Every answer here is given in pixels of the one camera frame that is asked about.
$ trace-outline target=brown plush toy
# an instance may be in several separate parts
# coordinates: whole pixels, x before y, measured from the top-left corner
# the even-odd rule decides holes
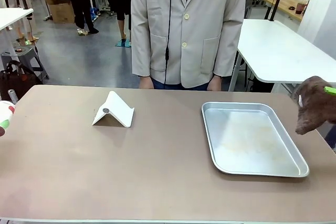
[[[296,128],[298,134],[304,135],[313,131],[325,121],[336,124],[336,96],[325,93],[324,87],[331,85],[322,78],[313,76],[293,93],[298,104],[300,96],[302,102]]]

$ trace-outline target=hand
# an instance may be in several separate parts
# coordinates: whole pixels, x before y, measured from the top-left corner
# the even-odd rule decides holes
[[[208,85],[208,91],[221,91],[222,90],[222,78],[220,76],[214,76]]]
[[[154,89],[152,79],[149,76],[140,77],[139,89]]]

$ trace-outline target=person in beige blazer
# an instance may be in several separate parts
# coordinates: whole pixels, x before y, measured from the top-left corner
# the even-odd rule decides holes
[[[132,0],[140,88],[220,91],[232,75],[244,12],[245,0]]]

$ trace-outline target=gray floor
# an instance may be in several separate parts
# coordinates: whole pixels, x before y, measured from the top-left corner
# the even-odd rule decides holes
[[[46,84],[138,87],[139,78],[132,74],[131,49],[114,46],[120,39],[115,16],[106,18],[104,15],[95,21],[99,34],[79,37],[74,24],[43,21],[46,14],[40,0],[33,2],[33,8],[40,38],[37,43],[39,56],[50,76]],[[251,16],[261,18],[265,11],[255,10],[255,15]],[[224,79],[223,90],[228,90],[229,82],[230,77]],[[238,77],[236,90],[245,91],[243,72]]]

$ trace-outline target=tabletop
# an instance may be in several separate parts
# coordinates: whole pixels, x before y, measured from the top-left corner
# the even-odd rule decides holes
[[[25,220],[336,220],[336,156],[295,133],[281,94],[114,89],[135,107],[129,129],[91,126],[109,88],[35,86],[0,140],[0,216]],[[212,163],[201,106],[271,106],[310,166],[305,179],[239,176]]]
[[[12,23],[32,13],[33,9],[22,8],[0,8],[0,30],[10,26]]]
[[[302,83],[312,76],[336,84],[336,61],[278,21],[245,19],[238,51],[263,82]]]
[[[266,3],[275,5],[277,0],[265,0]],[[296,19],[297,21],[301,22],[303,19],[303,14],[296,14],[295,10],[290,10],[289,7],[294,6],[297,7],[299,0],[280,0],[278,9],[283,11],[284,13],[288,14],[288,16]]]

